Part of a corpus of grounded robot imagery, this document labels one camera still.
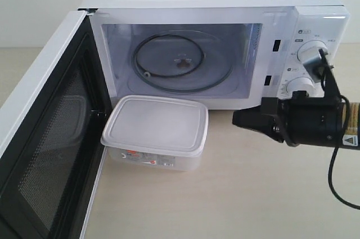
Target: microwave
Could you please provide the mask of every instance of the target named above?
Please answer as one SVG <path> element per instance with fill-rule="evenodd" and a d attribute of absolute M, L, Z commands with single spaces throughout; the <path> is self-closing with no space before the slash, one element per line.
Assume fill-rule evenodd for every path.
<path fill-rule="evenodd" d="M 121 98 L 315 96 L 309 51 L 332 62 L 348 20 L 339 0 L 84 0 L 0 109 L 0 237 L 84 236 Z"/>

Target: table surface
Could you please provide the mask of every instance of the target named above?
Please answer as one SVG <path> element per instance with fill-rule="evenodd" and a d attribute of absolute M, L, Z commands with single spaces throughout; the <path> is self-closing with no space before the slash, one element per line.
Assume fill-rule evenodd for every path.
<path fill-rule="evenodd" d="M 360 44 L 341 45 L 335 76 L 360 102 Z M 38 49 L 0 49 L 0 105 Z M 331 148 L 290 148 L 231 125 L 211 111 L 200 167 L 175 172 L 121 164 L 106 155 L 86 239 L 358 238 L 360 211 L 327 186 Z M 360 204 L 360 152 L 341 150 L 334 184 Z"/>

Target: open microwave door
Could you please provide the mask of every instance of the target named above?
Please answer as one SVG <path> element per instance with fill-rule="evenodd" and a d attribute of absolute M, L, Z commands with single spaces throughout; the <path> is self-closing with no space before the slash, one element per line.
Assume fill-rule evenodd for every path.
<path fill-rule="evenodd" d="M 80 236 L 111 109 L 89 17 L 70 12 L 0 109 L 0 238 Z"/>

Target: warning sticker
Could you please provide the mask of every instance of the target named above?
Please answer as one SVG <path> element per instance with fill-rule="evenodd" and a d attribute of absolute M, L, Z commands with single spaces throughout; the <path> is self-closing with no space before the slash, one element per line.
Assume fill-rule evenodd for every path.
<path fill-rule="evenodd" d="M 359 123 L 359 106 L 360 103 L 351 103 L 350 104 L 350 118 L 348 127 L 345 131 L 345 135 L 343 136 L 343 145 L 348 146 L 358 146 L 358 123 Z M 345 122 L 345 116 L 347 113 L 346 105 L 343 108 L 343 123 Z"/>
<path fill-rule="evenodd" d="M 140 162 L 149 165 L 175 166 L 174 156 L 157 155 L 138 151 L 124 150 L 122 158 L 133 162 Z"/>

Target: white lid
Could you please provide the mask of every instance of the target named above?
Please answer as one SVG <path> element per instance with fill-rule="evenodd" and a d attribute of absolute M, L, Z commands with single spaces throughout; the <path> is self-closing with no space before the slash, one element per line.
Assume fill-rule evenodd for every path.
<path fill-rule="evenodd" d="M 110 115 L 101 143 L 152 154 L 194 157 L 208 131 L 208 109 L 188 100 L 126 96 Z"/>

